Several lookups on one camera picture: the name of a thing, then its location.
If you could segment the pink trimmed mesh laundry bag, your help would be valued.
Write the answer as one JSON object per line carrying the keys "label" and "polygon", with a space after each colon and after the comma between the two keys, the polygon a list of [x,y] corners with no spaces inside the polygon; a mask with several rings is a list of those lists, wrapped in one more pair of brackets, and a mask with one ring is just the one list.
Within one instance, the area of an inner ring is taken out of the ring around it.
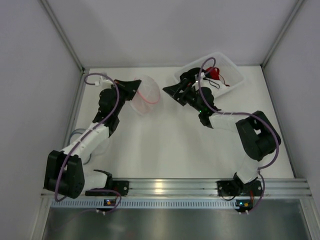
{"label": "pink trimmed mesh laundry bag", "polygon": [[145,115],[160,101],[160,88],[156,81],[148,75],[137,76],[134,80],[141,80],[141,83],[130,105],[136,113]]}

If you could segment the blue trimmed mesh laundry bag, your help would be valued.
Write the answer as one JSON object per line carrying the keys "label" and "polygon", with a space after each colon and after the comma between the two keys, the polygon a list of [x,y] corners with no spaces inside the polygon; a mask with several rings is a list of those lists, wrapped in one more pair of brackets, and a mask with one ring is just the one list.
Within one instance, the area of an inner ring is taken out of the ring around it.
{"label": "blue trimmed mesh laundry bag", "polygon": [[[68,138],[68,144],[70,145],[72,141],[76,139],[76,135],[82,135],[86,129],[84,128],[76,128],[71,132]],[[97,148],[89,155],[89,157],[83,162],[84,165],[87,165],[90,163],[92,157],[101,156],[103,155],[109,148],[111,144],[111,139],[107,138],[104,140],[101,144],[97,146]]]}

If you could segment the black garment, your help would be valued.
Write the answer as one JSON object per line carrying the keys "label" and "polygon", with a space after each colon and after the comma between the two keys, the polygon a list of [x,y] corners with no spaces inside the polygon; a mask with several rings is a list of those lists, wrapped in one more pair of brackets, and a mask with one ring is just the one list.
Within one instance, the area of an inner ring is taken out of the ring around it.
{"label": "black garment", "polygon": [[180,82],[183,82],[185,79],[187,79],[191,83],[195,83],[198,80],[198,74],[200,72],[199,67],[191,68],[190,70],[182,73],[179,77]]}

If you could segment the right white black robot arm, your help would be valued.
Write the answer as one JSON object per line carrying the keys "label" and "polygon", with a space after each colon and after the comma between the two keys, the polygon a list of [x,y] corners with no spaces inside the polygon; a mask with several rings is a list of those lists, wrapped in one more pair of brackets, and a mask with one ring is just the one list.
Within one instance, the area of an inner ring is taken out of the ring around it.
{"label": "right white black robot arm", "polygon": [[206,86],[182,82],[162,89],[180,105],[190,105],[199,114],[203,126],[222,129],[239,136],[245,155],[233,179],[243,185],[256,180],[260,170],[270,167],[278,158],[281,138],[262,111],[221,112],[214,104],[214,95]]}

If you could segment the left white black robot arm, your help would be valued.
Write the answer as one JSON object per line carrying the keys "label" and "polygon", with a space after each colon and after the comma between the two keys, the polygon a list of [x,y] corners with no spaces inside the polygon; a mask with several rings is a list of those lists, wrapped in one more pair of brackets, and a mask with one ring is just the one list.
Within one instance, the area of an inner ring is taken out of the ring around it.
{"label": "left white black robot arm", "polygon": [[53,150],[47,157],[43,187],[54,193],[55,200],[76,199],[83,192],[109,190],[112,174],[90,168],[85,161],[108,141],[119,125],[119,113],[136,95],[142,81],[114,80],[99,94],[98,110],[92,123],[76,140],[62,150]]}

